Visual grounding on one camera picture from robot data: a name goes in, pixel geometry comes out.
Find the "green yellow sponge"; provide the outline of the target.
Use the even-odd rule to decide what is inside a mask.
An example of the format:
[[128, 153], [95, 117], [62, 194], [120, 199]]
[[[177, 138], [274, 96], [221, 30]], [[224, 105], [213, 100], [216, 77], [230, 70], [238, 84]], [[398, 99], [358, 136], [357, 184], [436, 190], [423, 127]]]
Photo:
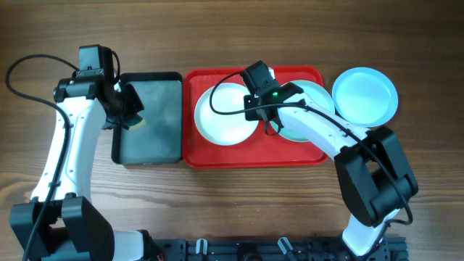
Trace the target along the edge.
[[142, 116], [140, 116], [138, 114], [130, 116], [126, 120], [126, 125], [128, 126], [128, 130], [135, 130], [135, 129], [140, 128], [141, 126], [143, 126], [145, 124], [146, 124], [145, 119], [143, 119]]

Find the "white plate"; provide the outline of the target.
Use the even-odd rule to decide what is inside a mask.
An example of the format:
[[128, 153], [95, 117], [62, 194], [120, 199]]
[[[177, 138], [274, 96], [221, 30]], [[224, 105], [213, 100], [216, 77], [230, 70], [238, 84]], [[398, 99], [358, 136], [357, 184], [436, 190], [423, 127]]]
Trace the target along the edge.
[[[247, 121], [244, 113], [219, 115], [210, 108], [207, 89], [199, 98], [194, 110], [194, 122], [199, 133], [209, 142], [220, 146], [232, 146], [248, 139], [257, 129], [257, 121]], [[249, 94], [246, 87], [238, 83], [221, 83], [212, 98], [217, 111], [232, 112], [244, 108], [244, 97]]]

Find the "light blue plate top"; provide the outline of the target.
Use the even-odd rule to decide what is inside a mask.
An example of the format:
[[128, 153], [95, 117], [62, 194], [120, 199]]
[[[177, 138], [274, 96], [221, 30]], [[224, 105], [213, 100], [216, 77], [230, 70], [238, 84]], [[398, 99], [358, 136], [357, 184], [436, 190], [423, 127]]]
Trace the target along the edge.
[[389, 122], [399, 107], [395, 85], [370, 67], [344, 71], [333, 83], [332, 99], [345, 120], [368, 128]]

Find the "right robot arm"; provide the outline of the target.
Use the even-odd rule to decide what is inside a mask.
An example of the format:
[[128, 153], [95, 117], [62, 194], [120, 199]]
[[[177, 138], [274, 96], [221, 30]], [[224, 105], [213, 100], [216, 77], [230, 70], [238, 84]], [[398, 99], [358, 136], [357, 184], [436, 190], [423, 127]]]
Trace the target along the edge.
[[351, 213], [342, 241], [357, 259], [366, 259], [381, 243], [386, 229], [398, 223], [418, 193], [418, 182], [394, 132], [350, 123], [313, 101], [294, 83], [281, 85], [268, 66], [258, 61], [239, 73], [250, 94], [244, 111], [248, 120], [275, 123], [305, 137], [334, 162], [342, 199]]

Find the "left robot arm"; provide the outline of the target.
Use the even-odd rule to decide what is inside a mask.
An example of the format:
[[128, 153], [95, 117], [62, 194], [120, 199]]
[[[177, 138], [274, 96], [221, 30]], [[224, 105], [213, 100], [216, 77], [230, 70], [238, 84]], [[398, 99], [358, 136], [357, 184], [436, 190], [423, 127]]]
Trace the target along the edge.
[[91, 173], [102, 130], [144, 125], [144, 106], [132, 85], [120, 79], [116, 53], [100, 45], [82, 46], [79, 65], [61, 79], [46, 166], [30, 201], [13, 206], [10, 225], [24, 260], [162, 260], [162, 250], [146, 230], [122, 232], [91, 203]]

